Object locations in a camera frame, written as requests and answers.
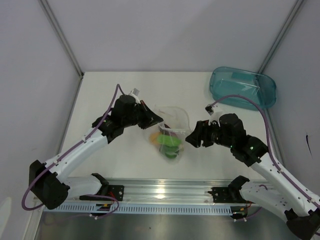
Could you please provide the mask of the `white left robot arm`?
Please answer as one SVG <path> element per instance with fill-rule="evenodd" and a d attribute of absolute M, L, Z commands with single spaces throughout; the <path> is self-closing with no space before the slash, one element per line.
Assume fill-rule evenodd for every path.
<path fill-rule="evenodd" d="M 152 111 L 143 100 L 133 94 L 113 98 L 106 112 L 98 117 L 88 132 L 70 149 L 29 167 L 29 190 L 49 210 L 65 200 L 79 197 L 85 201 L 117 201 L 110 194 L 108 180 L 98 173 L 72 178 L 70 174 L 96 151 L 106 147 L 128 127 L 142 130 L 164 124 L 159 113 Z"/>

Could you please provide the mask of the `green toy pea pod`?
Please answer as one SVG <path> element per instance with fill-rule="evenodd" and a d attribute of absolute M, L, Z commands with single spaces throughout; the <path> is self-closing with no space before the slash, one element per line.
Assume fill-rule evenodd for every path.
<path fill-rule="evenodd" d="M 170 135 L 164 135 L 164 134 L 160 134 L 156 138 L 156 141 L 160 145 L 165 145 L 165 146 L 168 146 L 168 147 L 178 147 L 182 143 L 181 139 L 179 139 L 178 137 L 170 136 Z"/>

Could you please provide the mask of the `purple toy eggplant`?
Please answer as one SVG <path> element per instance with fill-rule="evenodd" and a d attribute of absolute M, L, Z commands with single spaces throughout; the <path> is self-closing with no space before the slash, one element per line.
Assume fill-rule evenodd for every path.
<path fill-rule="evenodd" d="M 166 136 L 171 136 L 176 138 L 178 137 L 178 135 L 175 132 L 173 132 L 167 124 L 164 125 L 163 134 Z"/>

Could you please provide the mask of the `clear zip top bag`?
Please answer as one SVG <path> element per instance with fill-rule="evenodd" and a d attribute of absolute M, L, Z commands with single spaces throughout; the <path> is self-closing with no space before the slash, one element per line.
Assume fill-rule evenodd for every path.
<path fill-rule="evenodd" d="M 144 139 L 168 164 L 177 164 L 185 151 L 185 138 L 191 133 L 188 113 L 178 106 L 155 105 L 153 112 L 163 119 L 148 128 Z"/>

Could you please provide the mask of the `yellow toy pepper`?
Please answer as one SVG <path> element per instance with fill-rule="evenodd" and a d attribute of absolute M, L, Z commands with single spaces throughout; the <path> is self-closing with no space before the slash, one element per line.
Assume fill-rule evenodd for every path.
<path fill-rule="evenodd" d="M 158 144 L 158 141 L 157 141 L 157 138 L 158 136 L 161 135 L 161 132 L 155 132 L 155 133 L 152 133 L 150 136 L 149 136 L 149 141 L 151 144 L 153 145 L 157 145 Z"/>

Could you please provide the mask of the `green toy pepper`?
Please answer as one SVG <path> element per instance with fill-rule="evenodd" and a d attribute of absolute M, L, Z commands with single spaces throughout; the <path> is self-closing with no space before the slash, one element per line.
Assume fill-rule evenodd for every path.
<path fill-rule="evenodd" d="M 180 155 L 179 149 L 174 149 L 174 150 L 169 149 L 164 151 L 164 156 L 170 160 L 176 159 L 179 155 Z"/>

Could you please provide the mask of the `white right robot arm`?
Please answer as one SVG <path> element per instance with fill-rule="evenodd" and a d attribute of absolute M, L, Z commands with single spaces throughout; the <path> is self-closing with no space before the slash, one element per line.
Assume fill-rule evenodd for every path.
<path fill-rule="evenodd" d="M 246 177 L 234 179 L 228 196 L 234 202 L 242 199 L 256 203 L 281 218 L 301 240 L 310 240 L 320 229 L 320 197 L 308 190 L 278 160 L 259 138 L 248 135 L 243 122 L 234 113 L 219 120 L 196 123 L 185 139 L 196 148 L 214 144 L 230 149 L 232 155 L 263 176 L 278 191 L 259 189 Z"/>

